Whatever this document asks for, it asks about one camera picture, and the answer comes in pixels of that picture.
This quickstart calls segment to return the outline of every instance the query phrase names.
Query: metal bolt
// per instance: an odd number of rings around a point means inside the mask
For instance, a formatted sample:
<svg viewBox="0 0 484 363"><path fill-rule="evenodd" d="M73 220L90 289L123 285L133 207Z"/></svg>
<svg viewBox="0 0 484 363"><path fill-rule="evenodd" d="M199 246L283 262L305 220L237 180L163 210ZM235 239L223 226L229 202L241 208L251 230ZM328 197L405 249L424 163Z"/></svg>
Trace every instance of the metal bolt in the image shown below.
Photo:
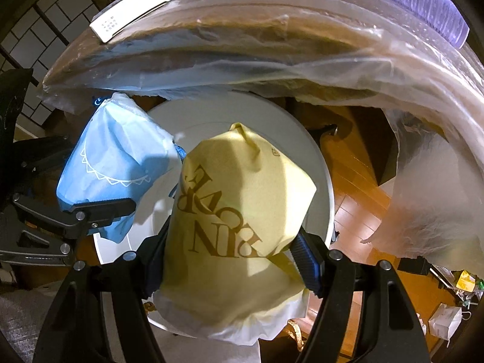
<svg viewBox="0 0 484 363"><path fill-rule="evenodd" d="M80 271L80 270L84 269L84 266L85 265L86 265L86 262L84 262L84 261L77 261L76 263L74 263L74 270Z"/></svg>
<svg viewBox="0 0 484 363"><path fill-rule="evenodd" d="M63 253L64 255L67 255L69 252L71 252L71 246L68 245L67 243L63 243L61 246L60 246L60 251L61 253Z"/></svg>
<svg viewBox="0 0 484 363"><path fill-rule="evenodd" d="M339 250L331 250L328 254L332 260L339 261L343 258L343 253Z"/></svg>
<svg viewBox="0 0 484 363"><path fill-rule="evenodd" d="M391 269L391 263L388 262L388 261L381 261L380 262L380 267L383 269L383 270L390 270Z"/></svg>
<svg viewBox="0 0 484 363"><path fill-rule="evenodd" d="M129 262L129 261L133 261L136 259L136 252L134 251L126 251L124 254L123 254L123 259L126 261L126 262Z"/></svg>
<svg viewBox="0 0 484 363"><path fill-rule="evenodd" d="M78 212L76 213L76 220L78 220L78 221L82 221L82 220L84 220L85 218L86 218L86 214L84 214L84 212L83 212L83 211L78 211Z"/></svg>

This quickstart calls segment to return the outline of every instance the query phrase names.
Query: yellow cloth bag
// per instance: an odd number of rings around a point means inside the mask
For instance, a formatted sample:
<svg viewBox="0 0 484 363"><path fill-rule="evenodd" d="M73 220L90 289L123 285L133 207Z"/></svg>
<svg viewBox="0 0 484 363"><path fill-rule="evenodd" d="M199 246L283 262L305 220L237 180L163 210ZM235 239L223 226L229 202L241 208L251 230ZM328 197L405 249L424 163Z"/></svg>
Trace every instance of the yellow cloth bag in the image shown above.
<svg viewBox="0 0 484 363"><path fill-rule="evenodd" d="M316 187L240 123L183 161L165 248L158 312L180 333L253 345L306 315L308 291L282 250Z"/></svg>

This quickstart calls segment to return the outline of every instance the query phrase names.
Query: purple plastic container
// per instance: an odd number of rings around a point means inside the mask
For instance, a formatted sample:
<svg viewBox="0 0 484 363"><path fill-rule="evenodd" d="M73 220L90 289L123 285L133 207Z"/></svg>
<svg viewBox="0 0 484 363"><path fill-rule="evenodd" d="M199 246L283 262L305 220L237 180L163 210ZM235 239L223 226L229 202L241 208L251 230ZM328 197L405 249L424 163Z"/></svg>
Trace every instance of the purple plastic container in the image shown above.
<svg viewBox="0 0 484 363"><path fill-rule="evenodd" d="M452 46L460 49L469 26L451 0L394 0L427 22Z"/></svg>

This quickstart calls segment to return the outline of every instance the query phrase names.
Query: clear plastic wrap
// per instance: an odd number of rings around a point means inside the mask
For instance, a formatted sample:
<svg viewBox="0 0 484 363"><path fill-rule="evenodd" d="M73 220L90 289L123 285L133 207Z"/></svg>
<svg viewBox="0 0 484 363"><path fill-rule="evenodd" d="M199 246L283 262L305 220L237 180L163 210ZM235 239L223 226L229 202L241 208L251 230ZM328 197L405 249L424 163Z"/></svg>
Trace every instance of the clear plastic wrap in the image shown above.
<svg viewBox="0 0 484 363"><path fill-rule="evenodd" d="M45 77L42 98L79 113L92 96L113 90L175 99L231 88L422 117L442 127L447 141L442 138L438 148L458 157L459 168L456 174L439 170L434 157L440 153L431 151L432 162L403 175L414 164L400 157L391 205L398 217L384 220L372 243L484 276L484 256L475 252L484 247L480 186L468 185L471 178L482 184L483 71L468 47L456 50L391 0L174 0L107 44L86 30ZM399 137L400 148L405 140ZM418 151L414 155L423 160ZM429 212L407 211L413 199L399 187L423 170L434 182L425 191ZM461 187L461 195L432 208L443 187L450 194ZM389 244L395 236L405 245ZM463 241L474 241L474 251L455 258L451 247Z"/></svg>

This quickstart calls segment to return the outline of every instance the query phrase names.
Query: drawstring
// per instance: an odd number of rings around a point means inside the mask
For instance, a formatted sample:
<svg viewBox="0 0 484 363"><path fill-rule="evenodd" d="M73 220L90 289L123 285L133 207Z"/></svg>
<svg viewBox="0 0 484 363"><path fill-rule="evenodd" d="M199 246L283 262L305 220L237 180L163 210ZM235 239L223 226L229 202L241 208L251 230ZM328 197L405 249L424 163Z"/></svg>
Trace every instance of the drawstring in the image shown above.
<svg viewBox="0 0 484 363"><path fill-rule="evenodd" d="M183 162L183 160L186 157L186 151L183 150L183 148L181 146L178 146L175 142L173 142L173 145L175 146L175 150L177 151L178 155L180 156L181 162Z"/></svg>
<svg viewBox="0 0 484 363"><path fill-rule="evenodd" d="M469 314L469 318L465 319L465 318L464 318L464 314ZM463 311L463 312L462 312L462 319L463 319L464 321L468 321L468 320L470 319L470 317L471 317L471 316L473 316L473 314L472 314L472 312L470 312L470 311Z"/></svg>
<svg viewBox="0 0 484 363"><path fill-rule="evenodd" d="M183 147L178 146L175 142L173 142L173 146L175 146L175 150L177 151L178 156L180 157L180 160L183 163L183 160L186 158L186 151L183 150ZM173 187L173 189L168 194L170 198L173 198L175 196L177 192L177 187L178 187L178 184L175 187Z"/></svg>

